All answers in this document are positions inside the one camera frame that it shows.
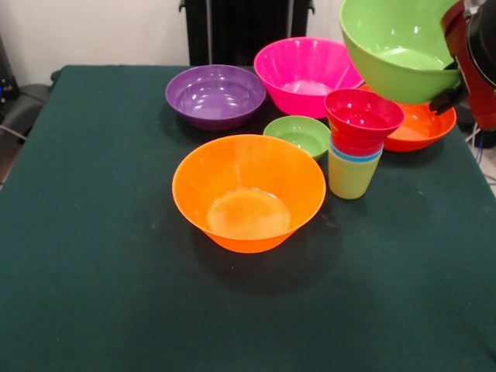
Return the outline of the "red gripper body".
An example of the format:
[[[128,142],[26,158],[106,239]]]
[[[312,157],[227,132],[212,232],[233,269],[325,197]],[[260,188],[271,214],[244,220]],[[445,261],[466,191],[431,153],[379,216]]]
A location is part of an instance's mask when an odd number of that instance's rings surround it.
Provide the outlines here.
[[[473,11],[457,1],[442,17],[441,27],[475,121],[482,130],[494,130],[495,2],[485,1]]]

